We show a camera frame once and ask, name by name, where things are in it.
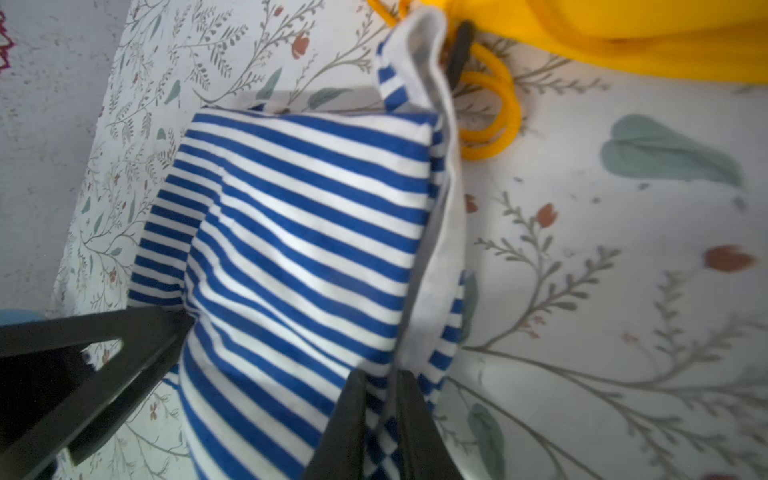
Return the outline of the blue white striped tank top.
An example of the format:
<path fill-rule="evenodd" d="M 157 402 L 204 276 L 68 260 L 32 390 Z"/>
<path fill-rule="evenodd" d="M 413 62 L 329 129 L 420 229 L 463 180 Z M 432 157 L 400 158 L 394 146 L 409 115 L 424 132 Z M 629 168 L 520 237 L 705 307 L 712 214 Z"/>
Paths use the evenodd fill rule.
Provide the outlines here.
<path fill-rule="evenodd" d="M 362 475 L 402 479 L 398 370 L 428 408 L 457 351 L 466 214 L 440 65 L 422 7 L 376 52 L 385 109 L 204 107 L 147 218 L 129 303 L 193 319 L 179 359 L 201 479 L 298 479 L 350 374 L 364 375 Z"/>

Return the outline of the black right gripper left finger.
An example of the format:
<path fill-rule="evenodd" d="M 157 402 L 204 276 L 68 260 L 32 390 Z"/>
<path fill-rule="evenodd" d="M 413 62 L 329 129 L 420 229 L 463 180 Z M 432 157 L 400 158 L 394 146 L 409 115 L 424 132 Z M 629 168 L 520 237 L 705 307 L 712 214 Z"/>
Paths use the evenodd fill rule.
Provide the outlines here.
<path fill-rule="evenodd" d="M 351 372 L 303 479 L 363 478 L 366 395 L 365 373 Z"/>

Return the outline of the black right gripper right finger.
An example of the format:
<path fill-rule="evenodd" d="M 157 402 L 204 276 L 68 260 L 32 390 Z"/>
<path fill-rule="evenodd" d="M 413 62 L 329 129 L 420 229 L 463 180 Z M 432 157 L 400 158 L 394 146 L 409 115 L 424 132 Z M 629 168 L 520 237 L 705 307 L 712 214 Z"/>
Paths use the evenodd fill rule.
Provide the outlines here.
<path fill-rule="evenodd" d="M 412 372 L 396 375 L 396 423 L 402 455 L 401 478 L 461 480 Z"/>

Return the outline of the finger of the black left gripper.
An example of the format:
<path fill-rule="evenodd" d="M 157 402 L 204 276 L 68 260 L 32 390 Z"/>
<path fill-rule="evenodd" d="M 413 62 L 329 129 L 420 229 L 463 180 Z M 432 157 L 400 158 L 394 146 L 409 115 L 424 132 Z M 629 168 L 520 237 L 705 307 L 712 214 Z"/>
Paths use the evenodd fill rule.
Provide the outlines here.
<path fill-rule="evenodd" d="M 193 319 L 141 307 L 1 327 L 1 476 L 96 453 L 171 370 Z"/>

